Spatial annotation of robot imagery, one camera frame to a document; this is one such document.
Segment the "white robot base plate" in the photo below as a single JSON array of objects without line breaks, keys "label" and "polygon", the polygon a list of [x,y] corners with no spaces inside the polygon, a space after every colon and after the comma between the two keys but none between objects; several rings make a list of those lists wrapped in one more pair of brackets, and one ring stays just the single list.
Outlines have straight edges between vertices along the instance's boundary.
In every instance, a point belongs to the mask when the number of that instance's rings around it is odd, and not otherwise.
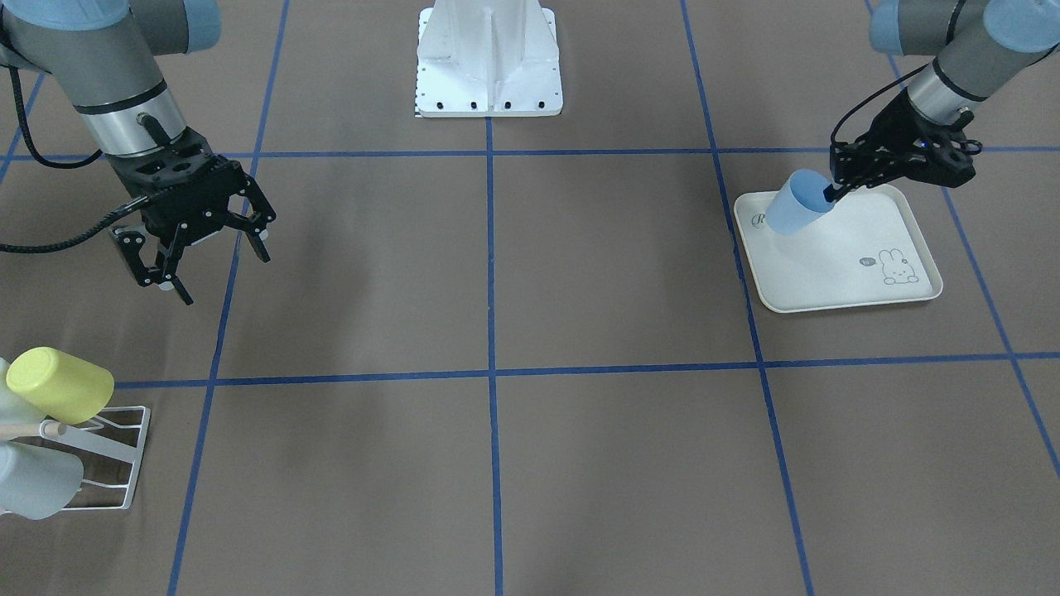
[{"label": "white robot base plate", "polygon": [[537,1],[436,1],[417,17],[414,113],[561,113],[556,15]]}]

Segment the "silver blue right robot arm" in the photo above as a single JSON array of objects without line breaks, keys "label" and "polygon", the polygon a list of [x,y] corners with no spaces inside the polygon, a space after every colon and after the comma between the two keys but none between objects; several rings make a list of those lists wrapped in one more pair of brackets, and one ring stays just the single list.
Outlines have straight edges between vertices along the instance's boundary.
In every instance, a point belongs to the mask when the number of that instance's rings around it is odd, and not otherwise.
[{"label": "silver blue right robot arm", "polygon": [[[215,1],[4,1],[2,67],[31,158],[71,170],[103,158],[130,199],[80,235],[45,245],[3,244],[12,255],[75,248],[107,231],[139,286],[193,299],[178,276],[186,249],[224,228],[245,235],[269,262],[267,226],[277,215],[254,178],[213,151],[188,124],[157,64],[160,55],[212,48],[222,15]],[[80,161],[45,158],[35,147],[19,73],[52,76],[96,152]]]}]

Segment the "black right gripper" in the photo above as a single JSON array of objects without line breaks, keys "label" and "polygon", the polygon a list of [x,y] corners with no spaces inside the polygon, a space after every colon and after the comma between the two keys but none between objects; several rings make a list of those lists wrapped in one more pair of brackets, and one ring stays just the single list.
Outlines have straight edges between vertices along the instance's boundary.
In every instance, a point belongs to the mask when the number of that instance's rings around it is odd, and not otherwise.
[{"label": "black right gripper", "polygon": [[212,151],[200,133],[187,128],[167,146],[106,160],[141,218],[110,231],[139,286],[171,286],[193,305],[179,263],[186,249],[224,228],[243,233],[261,262],[272,260],[265,244],[277,217],[272,205],[241,163]]}]

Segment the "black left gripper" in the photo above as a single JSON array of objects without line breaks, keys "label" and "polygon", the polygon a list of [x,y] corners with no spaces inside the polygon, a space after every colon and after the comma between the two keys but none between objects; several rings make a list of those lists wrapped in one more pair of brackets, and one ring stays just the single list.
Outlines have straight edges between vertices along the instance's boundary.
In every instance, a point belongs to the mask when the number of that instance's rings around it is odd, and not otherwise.
[{"label": "black left gripper", "polygon": [[844,199],[852,190],[888,185],[898,178],[957,188],[976,176],[973,158],[980,155],[983,143],[964,133],[973,113],[962,113],[953,124],[935,123],[917,112],[906,90],[877,113],[867,132],[852,142],[840,141],[836,135],[848,118],[884,91],[863,99],[833,128],[832,185],[824,189],[828,204]]}]

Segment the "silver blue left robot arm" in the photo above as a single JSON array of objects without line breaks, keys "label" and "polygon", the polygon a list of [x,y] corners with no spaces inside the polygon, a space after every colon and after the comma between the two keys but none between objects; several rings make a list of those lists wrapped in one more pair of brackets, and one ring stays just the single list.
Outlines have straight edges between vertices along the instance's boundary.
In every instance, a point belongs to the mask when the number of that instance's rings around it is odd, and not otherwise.
[{"label": "silver blue left robot arm", "polygon": [[1055,53],[1056,1],[882,1],[870,43],[887,55],[920,55],[923,67],[851,142],[831,139],[833,204],[860,188],[906,178],[957,188],[976,176],[980,141],[965,127],[978,106],[1030,65]]}]

